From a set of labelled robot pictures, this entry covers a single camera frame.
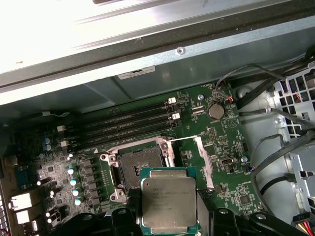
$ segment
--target ram slot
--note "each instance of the ram slot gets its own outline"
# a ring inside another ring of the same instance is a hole
[[[143,114],[141,117],[134,117],[134,118],[130,118],[127,121],[126,120],[121,120],[121,119],[115,119],[113,123],[106,123],[103,125],[98,125],[95,126],[93,128],[90,129],[85,129],[83,131],[77,131],[77,132],[72,132],[71,136],[81,136],[81,135],[89,135],[89,134],[93,134],[95,132],[99,132],[104,130],[104,132],[111,130],[111,129],[115,129],[115,127],[119,128],[119,126],[124,126],[127,124],[132,124],[133,122],[139,122],[141,120],[145,121],[146,119],[150,119],[150,118],[157,118],[160,117],[162,115],[167,115],[166,111],[159,111],[159,112],[154,112],[152,114]]]
[[[123,126],[121,128],[117,128],[117,129],[102,129],[103,132],[101,133],[90,133],[90,134],[85,134],[85,136],[79,137],[74,139],[74,141],[78,142],[78,143],[82,143],[84,141],[88,141],[88,140],[94,140],[94,139],[102,139],[102,138],[106,138],[106,136],[110,136],[110,135],[115,135],[117,133],[122,133],[122,132],[129,132],[132,131],[134,129],[139,129],[139,128],[143,128],[145,126],[150,126],[150,125],[155,125],[155,124],[159,124],[161,122],[167,122],[169,120],[168,116],[162,116],[162,117],[158,117],[156,119],[143,119],[140,122],[135,123],[135,125],[130,125],[130,126]]]
[[[86,150],[89,148],[96,148],[99,146],[104,146],[104,145],[109,145],[109,144],[120,144],[120,143],[126,143],[126,142],[132,142],[134,138],[139,138],[142,135],[147,135],[147,134],[152,134],[152,133],[157,133],[157,132],[164,132],[170,128],[174,128],[178,126],[177,122],[174,121],[168,121],[165,123],[162,123],[158,127],[152,127],[147,130],[137,130],[135,132],[131,132],[125,135],[118,135],[116,138],[109,138],[108,140],[102,140],[98,142],[93,142],[93,143],[88,143],[84,145],[77,145],[73,148],[75,152],[77,151],[82,151]]]
[[[137,115],[139,116],[139,115],[143,115],[143,113],[154,112],[154,110],[157,110],[157,109],[168,110],[170,107],[173,107],[173,105],[165,105],[165,103],[158,103],[155,105],[141,107],[141,108],[130,110],[130,111],[115,113],[111,116],[92,120],[90,122],[75,124],[74,129],[78,129],[78,130],[82,128],[89,129],[90,127],[111,123],[111,122],[114,122],[115,120],[123,120],[123,119],[129,119],[132,117],[137,117]]]

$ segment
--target green circuit board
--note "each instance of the green circuit board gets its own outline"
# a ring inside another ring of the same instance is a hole
[[[221,86],[221,91],[231,95],[229,84]],[[163,131],[151,132],[137,137],[130,138],[129,142],[155,137],[158,135],[173,137],[174,139],[186,138],[190,136],[201,137],[204,149],[213,167],[212,181],[215,187],[212,193],[212,201],[216,207],[226,207],[233,210],[236,214],[248,215],[261,208],[260,201],[256,197],[251,186],[249,172],[249,156],[246,140],[242,132],[242,126],[238,115],[237,107],[234,103],[226,101],[219,93],[214,90],[214,84],[205,84],[192,88],[187,88],[132,103],[100,110],[80,117],[81,122],[94,118],[108,117],[113,113],[127,113],[134,109],[149,106],[151,104],[167,101],[169,98],[176,98],[177,107],[180,110],[180,121],[176,127],[168,128]],[[209,115],[209,108],[218,104],[224,109],[224,114],[220,119],[214,119]],[[71,123],[71,120],[65,118],[65,123]],[[121,206],[121,203],[110,200],[110,195],[114,193],[115,186],[110,174],[110,167],[107,162],[101,161],[99,155],[114,147],[113,143],[98,145],[81,150],[75,153],[75,159],[67,161],[67,155],[56,149],[55,151],[42,151],[44,138],[49,137],[53,142],[59,143],[57,131],[51,131],[51,125],[36,132],[19,132],[17,135],[18,143],[24,144],[24,152],[31,153],[29,165],[40,165],[41,169],[37,173],[42,178],[49,176],[57,185],[65,186],[65,179],[69,176],[65,172],[71,166],[79,167],[78,177],[81,178],[84,194],[89,196],[90,191],[85,186],[83,171],[80,170],[82,162],[86,158],[93,159],[95,174],[99,183],[101,201],[100,203],[85,202],[80,206],[74,206],[75,198],[71,196],[71,186],[67,185],[61,191],[55,202],[47,202],[47,208],[58,205],[57,199],[61,199],[61,204],[71,205],[70,214],[64,220],[81,212],[102,213],[110,208]],[[145,145],[130,147],[124,152],[139,151],[140,149],[153,147],[156,144],[149,143]],[[176,166],[194,166],[197,168],[196,185],[197,189],[206,189],[207,180],[204,173],[205,161],[201,158],[196,142],[193,138],[178,140],[173,143]],[[246,157],[247,162],[242,162],[241,158]],[[227,165],[223,164],[224,159],[233,159],[233,162]]]

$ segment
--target microchip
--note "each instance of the microchip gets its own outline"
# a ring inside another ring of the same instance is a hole
[[[90,193],[90,195],[91,195],[91,198],[95,198],[95,197],[98,196],[98,192],[97,192],[97,191],[92,191],[92,192]]]
[[[100,203],[99,198],[92,199],[93,205],[97,205]]]
[[[222,186],[221,185],[215,186],[215,191],[217,193],[221,193],[222,192]]]
[[[251,199],[248,195],[240,196],[241,205],[245,205],[251,202]]]
[[[93,173],[93,170],[92,170],[92,168],[87,168],[87,169],[84,170],[84,173],[85,173],[86,175],[89,175],[89,174],[92,174],[92,173]]]
[[[89,189],[96,189],[96,183],[90,183],[88,187]]]
[[[161,150],[158,146],[117,156],[126,191],[140,187],[140,169],[162,167]]]
[[[84,161],[83,162],[83,166],[86,167],[86,166],[90,166],[92,165],[92,161],[91,160],[87,160],[87,161]]]
[[[95,180],[94,176],[87,176],[87,182],[92,182]]]
[[[196,180],[186,170],[151,170],[149,176],[141,180],[143,226],[153,234],[178,234],[194,226]]]

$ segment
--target capacitor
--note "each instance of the capacitor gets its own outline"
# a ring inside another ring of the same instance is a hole
[[[46,212],[46,217],[50,217],[51,215],[55,214],[56,208],[52,208],[48,212]]]
[[[74,197],[77,197],[80,193],[82,192],[82,190],[80,188],[76,188],[72,191],[72,195]]]
[[[79,198],[77,198],[77,199],[74,201],[74,204],[75,204],[76,206],[79,206],[79,205],[81,205],[82,202],[83,202],[83,198],[79,197]]]
[[[208,108],[208,115],[213,119],[221,119],[224,116],[224,108],[220,104],[213,104]]]
[[[57,214],[54,214],[50,218],[47,219],[47,222],[51,224],[54,220],[57,219],[57,217],[58,217]]]
[[[49,139],[49,138],[45,138],[45,139],[44,139],[44,143],[45,143],[45,144],[50,144],[50,139]]]
[[[75,171],[76,171],[76,168],[75,168],[75,167],[71,167],[71,168],[68,169],[67,172],[68,172],[69,175],[73,175],[73,173],[74,173]]]
[[[37,185],[41,186],[42,184],[45,184],[45,183],[48,183],[48,182],[49,182],[49,178],[44,178],[44,179],[41,179],[41,180],[37,181]]]
[[[46,144],[45,149],[46,149],[46,151],[50,151],[51,150],[51,145],[50,144]]]
[[[70,180],[70,185],[75,186],[78,182],[79,182],[78,178],[73,178],[72,180]]]
[[[73,157],[73,155],[69,154],[68,157],[67,157],[67,160],[69,161],[72,157]]]
[[[51,190],[50,191],[50,195],[55,195],[56,193],[59,193],[61,191],[61,189],[60,188],[55,188],[54,190]]]

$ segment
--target integrated circuit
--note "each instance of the integrated circuit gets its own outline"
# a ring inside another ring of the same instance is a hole
[[[139,188],[140,169],[144,167],[163,167],[161,150],[158,146],[130,152],[117,156],[119,160],[122,179],[126,191]]]
[[[241,205],[246,205],[251,202],[251,199],[248,195],[240,196]]]

